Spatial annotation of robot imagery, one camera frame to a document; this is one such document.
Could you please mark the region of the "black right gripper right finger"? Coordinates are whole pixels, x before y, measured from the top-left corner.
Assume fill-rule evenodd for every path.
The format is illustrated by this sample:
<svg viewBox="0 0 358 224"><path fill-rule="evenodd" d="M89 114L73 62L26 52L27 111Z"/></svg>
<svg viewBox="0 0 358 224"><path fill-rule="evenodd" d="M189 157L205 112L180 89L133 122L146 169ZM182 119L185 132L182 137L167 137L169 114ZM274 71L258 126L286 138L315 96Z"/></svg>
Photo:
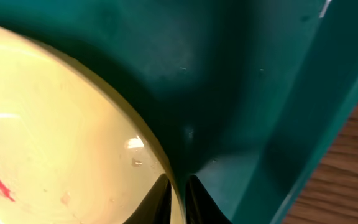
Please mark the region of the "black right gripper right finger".
<svg viewBox="0 0 358 224"><path fill-rule="evenodd" d="M186 183L185 208L187 224L232 224L196 175L189 176Z"/></svg>

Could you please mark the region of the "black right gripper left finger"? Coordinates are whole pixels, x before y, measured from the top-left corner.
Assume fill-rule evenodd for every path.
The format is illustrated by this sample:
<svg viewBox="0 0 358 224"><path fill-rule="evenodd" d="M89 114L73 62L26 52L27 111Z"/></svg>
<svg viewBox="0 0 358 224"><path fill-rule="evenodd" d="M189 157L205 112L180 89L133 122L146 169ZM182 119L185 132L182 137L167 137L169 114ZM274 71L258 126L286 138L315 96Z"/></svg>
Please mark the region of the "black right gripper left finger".
<svg viewBox="0 0 358 224"><path fill-rule="evenodd" d="M162 174L124 224L170 224L171 208L172 185Z"/></svg>

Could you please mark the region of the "yellow plate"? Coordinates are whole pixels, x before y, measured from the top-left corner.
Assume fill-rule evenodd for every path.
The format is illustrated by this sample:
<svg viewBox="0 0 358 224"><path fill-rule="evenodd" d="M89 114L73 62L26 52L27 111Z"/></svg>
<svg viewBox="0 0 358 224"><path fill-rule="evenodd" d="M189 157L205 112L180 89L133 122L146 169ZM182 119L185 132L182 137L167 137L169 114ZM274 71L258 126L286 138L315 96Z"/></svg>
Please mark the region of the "yellow plate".
<svg viewBox="0 0 358 224"><path fill-rule="evenodd" d="M0 223L124 223L162 174L170 223L185 223L135 109L79 61L0 27Z"/></svg>

